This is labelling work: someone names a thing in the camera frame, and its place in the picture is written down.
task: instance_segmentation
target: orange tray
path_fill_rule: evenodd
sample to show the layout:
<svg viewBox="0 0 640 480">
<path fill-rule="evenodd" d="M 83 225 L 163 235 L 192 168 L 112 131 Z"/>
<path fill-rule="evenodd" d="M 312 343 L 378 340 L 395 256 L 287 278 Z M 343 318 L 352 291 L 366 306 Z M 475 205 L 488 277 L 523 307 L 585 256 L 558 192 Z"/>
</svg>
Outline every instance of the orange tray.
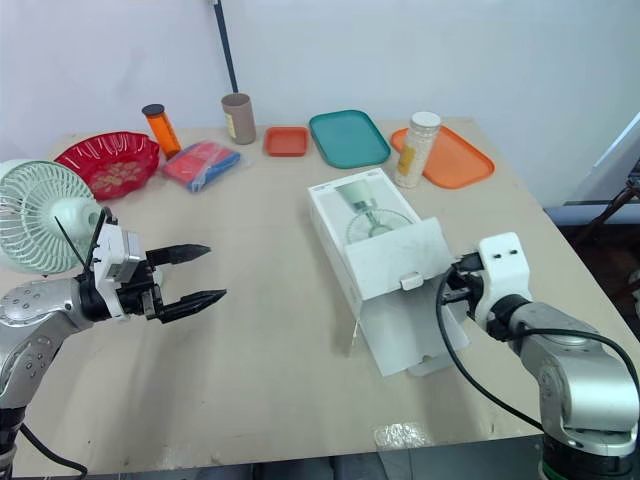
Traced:
<svg viewBox="0 0 640 480">
<path fill-rule="evenodd" d="M 391 145 L 404 146 L 408 128 L 394 132 Z M 462 188 L 490 177 L 496 166 L 484 153 L 453 130 L 440 127 L 423 175 L 442 188 Z"/>
<path fill-rule="evenodd" d="M 264 150 L 272 157 L 301 157 L 308 143 L 309 132 L 304 127 L 271 127 L 264 135 Z"/>
</svg>

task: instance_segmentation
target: electric fan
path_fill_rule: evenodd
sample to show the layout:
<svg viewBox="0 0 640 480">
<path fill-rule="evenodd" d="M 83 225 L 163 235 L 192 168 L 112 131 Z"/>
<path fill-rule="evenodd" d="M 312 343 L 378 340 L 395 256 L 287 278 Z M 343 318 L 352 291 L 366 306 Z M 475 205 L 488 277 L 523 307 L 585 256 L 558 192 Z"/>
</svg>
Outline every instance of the electric fan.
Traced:
<svg viewBox="0 0 640 480">
<path fill-rule="evenodd" d="M 341 185 L 336 190 L 357 214 L 347 227 L 349 243 L 377 237 L 411 224 L 411 220 L 398 212 L 378 208 L 371 186 L 366 180 Z"/>
<path fill-rule="evenodd" d="M 0 264 L 43 275 L 67 271 L 78 258 L 65 233 L 85 258 L 99 216 L 89 187 L 67 167 L 0 163 Z"/>
</svg>

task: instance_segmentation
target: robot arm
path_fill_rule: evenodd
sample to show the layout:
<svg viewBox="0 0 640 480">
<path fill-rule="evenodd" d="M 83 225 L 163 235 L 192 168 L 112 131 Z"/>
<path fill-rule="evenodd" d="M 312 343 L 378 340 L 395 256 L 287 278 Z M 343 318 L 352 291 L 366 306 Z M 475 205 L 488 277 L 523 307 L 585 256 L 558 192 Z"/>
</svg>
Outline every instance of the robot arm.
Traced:
<svg viewBox="0 0 640 480">
<path fill-rule="evenodd" d="M 484 239 L 454 265 L 445 302 L 466 300 L 469 315 L 512 350 L 540 387 L 542 471 L 549 478 L 631 478 L 639 401 L 625 365 L 594 339 L 590 325 L 532 302 L 529 268 L 513 233 Z M 564 329 L 567 335 L 527 335 Z"/>
<path fill-rule="evenodd" d="M 104 209 L 80 275 L 30 282 L 2 297 L 0 472 L 11 468 L 25 409 L 63 341 L 108 318 L 134 314 L 167 323 L 215 303 L 226 290 L 197 292 L 164 305 L 154 280 L 156 266 L 193 260 L 209 251 L 200 245 L 178 245 L 145 255 L 137 235 L 122 230 Z"/>
</svg>

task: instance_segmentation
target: cardboard box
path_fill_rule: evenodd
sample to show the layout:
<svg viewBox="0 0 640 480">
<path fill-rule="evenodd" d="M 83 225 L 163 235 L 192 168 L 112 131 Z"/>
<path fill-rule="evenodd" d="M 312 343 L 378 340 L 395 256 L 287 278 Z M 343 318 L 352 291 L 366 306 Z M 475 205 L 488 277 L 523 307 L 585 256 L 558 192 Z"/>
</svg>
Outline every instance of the cardboard box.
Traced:
<svg viewBox="0 0 640 480">
<path fill-rule="evenodd" d="M 360 328 L 380 373 L 424 375 L 450 365 L 435 293 L 453 256 L 438 220 L 421 220 L 380 168 L 309 194 L 314 228 L 356 319 L 354 338 Z M 463 318 L 448 307 L 443 313 L 454 348 L 468 345 Z"/>
</svg>

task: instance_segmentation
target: teal tray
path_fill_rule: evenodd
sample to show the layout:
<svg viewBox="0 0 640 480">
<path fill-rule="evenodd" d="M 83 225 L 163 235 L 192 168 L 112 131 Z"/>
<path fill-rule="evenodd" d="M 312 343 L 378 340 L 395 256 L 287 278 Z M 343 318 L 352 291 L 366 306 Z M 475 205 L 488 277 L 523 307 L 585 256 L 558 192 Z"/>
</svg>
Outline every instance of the teal tray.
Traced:
<svg viewBox="0 0 640 480">
<path fill-rule="evenodd" d="M 324 161 L 337 168 L 377 165 L 391 153 L 369 115 L 360 110 L 323 113 L 309 120 Z"/>
</svg>

